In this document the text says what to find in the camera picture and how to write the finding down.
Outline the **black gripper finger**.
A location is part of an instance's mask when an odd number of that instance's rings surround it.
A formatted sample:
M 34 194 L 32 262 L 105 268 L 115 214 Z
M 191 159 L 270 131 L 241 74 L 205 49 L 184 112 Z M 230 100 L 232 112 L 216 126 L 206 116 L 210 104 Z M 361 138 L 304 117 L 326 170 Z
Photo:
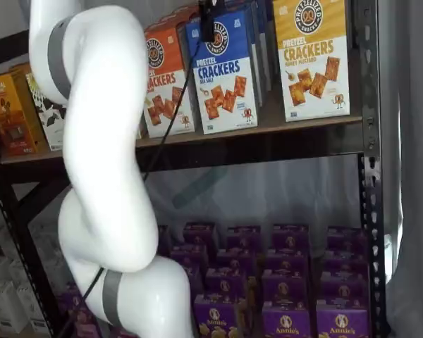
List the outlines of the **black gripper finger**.
M 224 0 L 199 0 L 200 34 L 202 42 L 214 41 L 214 20 L 225 11 Z

